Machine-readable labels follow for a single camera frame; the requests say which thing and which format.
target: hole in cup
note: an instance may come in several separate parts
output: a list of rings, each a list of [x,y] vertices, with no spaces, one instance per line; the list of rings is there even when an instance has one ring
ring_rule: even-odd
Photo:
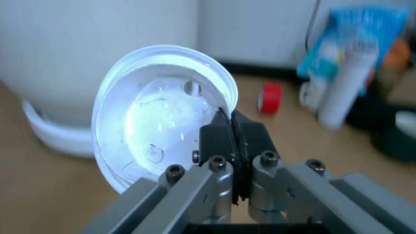
[[[182,89],[185,94],[191,97],[198,97],[202,94],[201,86],[192,80],[187,81]]]

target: plastic cup lid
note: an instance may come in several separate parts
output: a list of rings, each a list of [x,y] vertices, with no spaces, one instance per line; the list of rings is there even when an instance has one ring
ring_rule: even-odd
[[[102,173],[122,192],[120,184],[126,189],[140,177],[157,180],[171,164],[190,168],[199,128],[218,107],[230,114],[237,98],[232,76],[194,50],[153,46],[126,55],[94,103],[94,153]]]

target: white cylinder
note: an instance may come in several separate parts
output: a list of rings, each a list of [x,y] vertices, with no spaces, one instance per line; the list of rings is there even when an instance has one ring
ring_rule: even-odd
[[[344,62],[319,108],[321,126],[334,130],[342,126],[377,58],[375,43],[358,41],[347,49]]]
[[[0,79],[41,116],[89,128],[106,72],[155,44],[194,48],[198,1],[3,0]]]

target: white tube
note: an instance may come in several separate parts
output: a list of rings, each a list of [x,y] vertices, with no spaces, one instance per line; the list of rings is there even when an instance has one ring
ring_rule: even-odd
[[[342,126],[377,57],[375,43],[356,42],[347,49],[344,63],[319,108],[321,126],[334,130]]]

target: black object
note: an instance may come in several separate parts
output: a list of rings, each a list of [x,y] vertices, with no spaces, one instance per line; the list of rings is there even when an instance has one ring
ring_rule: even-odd
[[[238,111],[232,112],[230,121],[219,108],[212,122],[199,129],[199,165],[212,156],[223,156],[233,165],[233,204],[238,204],[239,196],[242,200],[248,198],[251,161],[263,151],[272,151],[279,156],[266,127]]]
[[[416,138],[402,132],[396,124],[372,135],[372,142],[384,154],[403,161],[416,161]]]
[[[189,224],[184,234],[329,234],[322,224]]]
[[[357,98],[346,121],[354,127],[378,132],[394,124],[398,111],[416,112],[416,107],[389,104],[381,95],[369,91]]]

